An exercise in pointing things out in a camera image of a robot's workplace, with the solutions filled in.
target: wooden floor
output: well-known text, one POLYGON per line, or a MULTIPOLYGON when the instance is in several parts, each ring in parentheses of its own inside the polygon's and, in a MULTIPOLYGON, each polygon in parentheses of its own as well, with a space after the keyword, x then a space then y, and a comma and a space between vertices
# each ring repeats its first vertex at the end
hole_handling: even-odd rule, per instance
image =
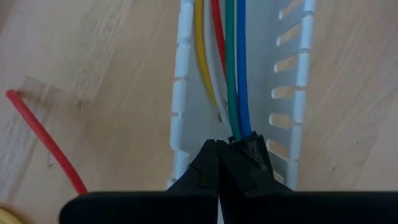
MULTIPOLYGON (((318 0, 300 190, 398 190, 398 1, 318 0)), ((179 1, 0 1, 0 203, 75 196, 2 93, 17 88, 89 190, 164 189, 179 1)))

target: electrical cable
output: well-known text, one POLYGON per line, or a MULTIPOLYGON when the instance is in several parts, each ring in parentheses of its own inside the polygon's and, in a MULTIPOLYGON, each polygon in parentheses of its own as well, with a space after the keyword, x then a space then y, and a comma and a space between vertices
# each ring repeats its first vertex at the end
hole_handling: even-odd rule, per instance
POLYGON ((220 55, 221 64, 225 76, 225 40, 223 32, 223 24, 221 22, 220 3, 218 0, 211 0, 211 12, 213 14, 213 23, 216 33, 218 53, 220 55))
POLYGON ((241 139, 236 101, 235 43, 234 43, 234 0, 225 1, 225 46, 226 46, 226 89, 228 95, 229 122, 235 140, 241 139))
POLYGON ((8 90, 6 96, 11 100, 18 112, 25 119, 26 123, 32 128, 33 132, 37 135, 43 145, 51 152, 54 158, 58 161, 61 168, 68 176, 72 186, 75 188, 79 195, 87 194, 87 189, 81 181, 76 170, 70 164, 67 157, 63 154, 57 143, 51 138, 50 134, 44 129, 40 121, 35 117, 27 105, 21 100, 18 92, 15 90, 8 90))
POLYGON ((246 77, 246 0, 237 1, 236 63, 238 71, 238 108, 242 138, 251 135, 248 81, 246 77))
POLYGON ((207 66, 208 70, 210 72, 210 80, 211 80, 211 85, 213 86, 214 89, 214 94, 216 98, 216 102, 218 105, 218 111, 220 112, 221 119, 223 120, 223 123, 226 124, 229 127, 229 121, 228 121, 228 114, 226 112, 226 105, 223 103, 223 99, 221 97, 221 90, 219 88, 219 83, 218 83, 218 78, 217 78, 217 72, 216 72, 216 59, 214 57, 214 54, 212 52, 213 50, 213 32, 212 32, 212 22, 211 22, 211 6, 210 6, 210 0, 205 0, 204 2, 204 10, 203 10, 203 27, 204 27, 204 38, 205 38, 205 52, 206 52, 206 59, 207 59, 207 66))
POLYGON ((210 101, 213 103, 215 108, 218 109, 205 55, 205 43, 203 40, 203 0, 195 1, 195 47, 203 84, 205 85, 210 101))

